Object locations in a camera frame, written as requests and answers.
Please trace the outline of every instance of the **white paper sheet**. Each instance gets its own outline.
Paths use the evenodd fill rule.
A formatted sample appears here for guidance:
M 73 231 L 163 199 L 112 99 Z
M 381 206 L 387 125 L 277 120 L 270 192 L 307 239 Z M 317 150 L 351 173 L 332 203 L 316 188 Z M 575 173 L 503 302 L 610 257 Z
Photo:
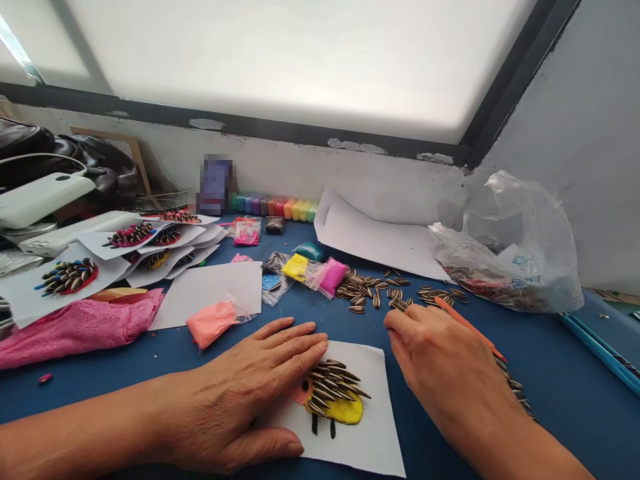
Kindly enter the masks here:
M 218 237 L 220 238 L 220 240 L 222 240 L 222 238 L 224 238 L 227 233 L 224 228 L 222 228 L 220 225 L 216 225 L 215 223 L 204 225 L 204 228 L 205 231 L 193 239 L 193 241 L 191 242 L 192 245 L 196 246 L 199 243 L 208 242 Z
M 206 231 L 204 227 L 200 227 L 198 225 L 181 225 L 177 223 L 173 223 L 172 225 L 179 225 L 180 232 L 182 232 L 182 235 L 175 243 L 172 243 L 170 245 L 145 245 L 144 247 L 138 248 L 138 252 L 155 253 L 157 251 L 162 251 L 165 248 L 174 249 L 180 248 L 184 245 L 190 245 L 194 238 Z
M 180 223 L 180 225 L 206 225 L 208 223 L 213 223 L 215 221 L 220 220 L 220 217 L 208 217 L 206 215 L 196 215 L 200 219 L 200 223 Z M 149 221 L 150 219 L 153 221 L 164 222 L 168 224 L 179 223 L 171 220 L 160 220 L 158 217 L 140 217 L 141 220 Z
M 223 263 L 188 269 L 173 281 L 149 327 L 181 327 L 204 307 L 224 300 L 231 291 L 250 314 L 262 312 L 262 262 Z
M 122 255 L 132 252 L 134 250 L 140 249 L 143 245 L 146 245 L 148 242 L 153 240 L 153 238 L 160 233 L 160 230 L 167 228 L 170 223 L 158 223 L 158 222 L 149 222 L 153 228 L 156 229 L 156 232 L 150 236 L 148 239 L 144 240 L 144 242 L 139 243 L 134 247 L 122 247 L 112 249 L 110 247 L 103 247 L 106 242 L 108 242 L 107 238 L 112 236 L 115 232 L 88 232 L 82 233 L 78 235 L 78 241 L 82 243 L 86 248 L 91 250 L 94 253 L 94 256 L 98 255 L 100 258 L 104 258 L 105 260 L 109 260 L 116 257 L 121 257 Z
M 130 274 L 128 274 L 125 280 L 127 280 L 127 283 L 131 286 L 131 288 L 144 287 L 145 285 L 150 285 L 152 283 L 160 281 L 169 274 L 178 260 L 180 260 L 186 254 L 190 253 L 192 250 L 193 247 L 190 245 L 185 245 L 183 247 L 173 249 L 171 250 L 169 258 L 166 259 L 165 262 L 158 268 L 148 269 L 146 266 L 140 265 Z
M 76 261 L 89 257 L 98 266 L 98 276 L 82 290 L 70 295 L 49 295 L 42 297 L 44 290 L 34 290 L 42 284 L 42 276 L 51 270 L 58 261 Z M 127 270 L 129 262 L 122 258 L 104 260 L 81 243 L 72 243 L 52 262 L 40 267 L 0 279 L 0 297 L 6 299 L 11 306 L 11 314 L 18 328 L 24 328 L 38 318 L 66 307 L 74 300 L 80 300 L 108 287 Z
M 325 189 L 319 212 L 314 226 L 321 243 L 398 270 L 451 281 L 429 252 L 427 227 L 373 220 L 331 188 Z
M 365 411 L 360 423 L 336 423 L 336 435 L 331 439 L 331 421 L 318 418 L 318 435 L 314 435 L 311 414 L 283 397 L 273 410 L 258 418 L 258 425 L 292 430 L 305 448 L 303 457 L 406 478 L 389 398 L 385 353 L 367 345 L 330 341 L 326 358 L 346 364 L 347 369 L 360 378 L 362 390 L 371 396 L 371 399 L 363 398 Z
M 184 272 L 184 270 L 190 267 L 195 267 L 196 265 L 198 265 L 198 263 L 202 262 L 202 260 L 206 260 L 210 256 L 210 254 L 212 254 L 214 251 L 218 249 L 219 246 L 220 245 L 213 245 L 212 247 L 203 248 L 203 249 L 195 248 L 193 250 L 193 253 L 195 254 L 195 257 L 193 258 L 193 260 L 186 265 L 180 265 L 179 267 L 175 267 L 169 272 L 169 274 L 165 278 L 167 280 L 172 280 L 176 278 L 178 275 L 180 275 L 182 272 Z

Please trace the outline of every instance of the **black bag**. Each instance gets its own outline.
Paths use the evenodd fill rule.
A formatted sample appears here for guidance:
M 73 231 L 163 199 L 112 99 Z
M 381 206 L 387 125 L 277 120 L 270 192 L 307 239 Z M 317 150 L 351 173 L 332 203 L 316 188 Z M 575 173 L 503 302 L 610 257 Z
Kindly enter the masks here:
M 135 162 L 114 146 L 90 135 L 53 135 L 45 128 L 0 117 L 0 159 L 26 153 L 57 153 L 85 164 L 85 176 L 95 183 L 95 190 L 86 195 L 92 203 L 120 208 L 142 192 Z M 51 173 L 77 170 L 71 160 L 44 155 L 2 163 L 0 193 Z

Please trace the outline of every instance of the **pencil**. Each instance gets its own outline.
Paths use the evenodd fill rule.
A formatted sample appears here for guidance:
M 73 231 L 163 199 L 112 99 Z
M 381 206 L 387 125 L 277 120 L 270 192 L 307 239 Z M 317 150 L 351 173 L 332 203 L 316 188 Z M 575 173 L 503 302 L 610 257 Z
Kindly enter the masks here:
M 482 340 L 484 340 L 484 342 L 489 346 L 489 348 L 491 349 L 491 351 L 493 352 L 493 354 L 496 357 L 498 357 L 503 362 L 507 361 L 507 359 L 504 358 L 502 353 L 500 353 L 500 352 L 498 352 L 498 350 L 496 350 L 495 345 L 491 342 L 491 340 L 486 338 L 482 334 L 482 332 L 480 332 L 480 330 L 478 330 L 476 327 L 474 327 L 472 324 L 470 324 L 468 322 L 468 320 L 466 320 L 462 315 L 460 315 L 458 312 L 456 312 L 456 310 L 454 310 L 452 306 L 450 306 L 447 302 L 442 300 L 442 298 L 440 298 L 440 297 L 436 297 L 433 300 L 438 304 L 438 306 L 440 308 L 442 308 L 443 310 L 446 310 L 446 312 L 448 314 L 450 314 L 450 316 L 452 316 L 453 319 L 456 320 L 456 322 L 460 323 L 461 325 L 464 325 L 466 328 L 468 328 L 469 330 L 474 332 L 476 335 L 478 335 L 478 337 L 482 338 Z

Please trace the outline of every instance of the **right hand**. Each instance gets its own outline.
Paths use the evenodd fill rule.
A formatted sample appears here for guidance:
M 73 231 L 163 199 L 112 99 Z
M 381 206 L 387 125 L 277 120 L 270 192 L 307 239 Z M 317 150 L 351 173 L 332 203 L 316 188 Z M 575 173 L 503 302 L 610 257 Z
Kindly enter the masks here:
M 436 307 L 410 305 L 385 318 L 405 380 L 440 432 L 464 441 L 510 417 L 533 423 L 488 346 Z

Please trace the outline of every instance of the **wooden frame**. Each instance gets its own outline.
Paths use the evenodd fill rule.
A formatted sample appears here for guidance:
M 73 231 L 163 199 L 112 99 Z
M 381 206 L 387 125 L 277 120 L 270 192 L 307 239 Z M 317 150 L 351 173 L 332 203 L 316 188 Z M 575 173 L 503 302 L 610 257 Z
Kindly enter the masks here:
M 131 158 L 138 166 L 140 170 L 140 175 L 142 176 L 142 183 L 145 187 L 145 193 L 147 195 L 152 195 L 151 186 L 149 185 L 149 178 L 147 177 L 147 170 L 145 168 L 145 162 L 142 159 L 142 153 L 140 152 L 140 145 L 138 145 L 138 139 L 135 137 L 130 137 L 128 135 L 120 135 L 119 133 L 110 133 L 103 132 L 98 130 L 89 130 L 80 127 L 70 127 L 71 133 L 73 135 L 90 135 L 92 137 L 97 137 L 99 139 L 106 140 L 110 145 L 118 148 L 117 145 L 114 145 L 113 142 L 124 142 L 129 146 L 129 150 L 131 151 Z

